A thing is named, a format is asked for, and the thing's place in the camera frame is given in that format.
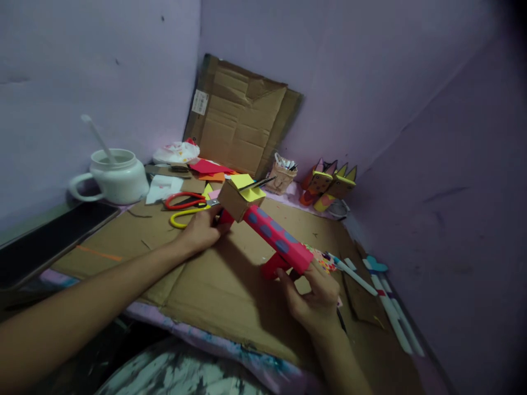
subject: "yellow scissors handle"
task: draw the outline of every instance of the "yellow scissors handle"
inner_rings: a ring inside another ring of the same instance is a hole
[[[184,215],[190,215],[190,214],[194,214],[194,213],[197,213],[197,212],[200,212],[200,211],[203,211],[203,210],[207,210],[208,208],[210,208],[210,206],[206,206],[206,207],[203,207],[203,208],[193,208],[191,210],[185,210],[185,211],[179,211],[175,214],[173,214],[171,217],[170,217],[170,224],[174,227],[174,228],[177,228],[177,229],[184,229],[187,227],[187,224],[180,224],[180,223],[177,223],[175,221],[175,219],[177,217],[182,217]]]

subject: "blue dot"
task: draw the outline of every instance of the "blue dot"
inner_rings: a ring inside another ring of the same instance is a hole
[[[285,232],[284,233],[284,236],[285,238],[287,239],[288,242],[290,243],[296,243],[298,242],[293,236],[291,236],[289,233]]]
[[[271,221],[271,226],[278,232],[281,232],[284,230],[280,225],[278,225],[278,222],[274,220]]]
[[[281,253],[288,253],[289,252],[289,246],[287,245],[287,243],[283,240],[277,240],[276,241],[276,248],[278,249],[278,251],[280,251]]]
[[[260,230],[262,231],[263,234],[265,234],[268,238],[271,237],[271,230],[270,228],[267,226],[267,225],[262,225],[260,227]]]
[[[257,218],[255,213],[250,213],[249,214],[249,221],[252,222],[252,223],[258,222],[258,218]]]
[[[268,217],[268,215],[265,214],[265,211],[262,210],[261,208],[258,207],[256,210],[257,210],[258,214],[260,214],[263,218],[267,218]]]

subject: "red scissors handle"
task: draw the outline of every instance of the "red scissors handle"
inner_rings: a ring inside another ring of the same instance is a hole
[[[190,196],[191,198],[197,198],[197,200],[192,200],[187,203],[181,203],[178,205],[171,206],[170,205],[171,200],[177,198],[178,196]],[[200,203],[207,203],[205,196],[200,195],[200,194],[195,194],[192,192],[179,192],[177,194],[170,195],[168,199],[165,200],[165,207],[167,210],[182,210],[184,208],[192,207]]]

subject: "pencil holder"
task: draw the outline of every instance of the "pencil holder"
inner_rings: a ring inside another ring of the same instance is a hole
[[[289,184],[293,181],[293,178],[296,177],[298,169],[287,170],[285,167],[280,166],[276,161],[274,162],[273,169],[269,177],[276,178],[265,185],[265,189],[276,195],[283,195]]]

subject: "plastic bag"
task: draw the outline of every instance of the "plastic bag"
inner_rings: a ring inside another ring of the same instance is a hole
[[[164,146],[154,152],[154,163],[190,163],[194,164],[199,159],[199,147],[193,142],[176,142]]]

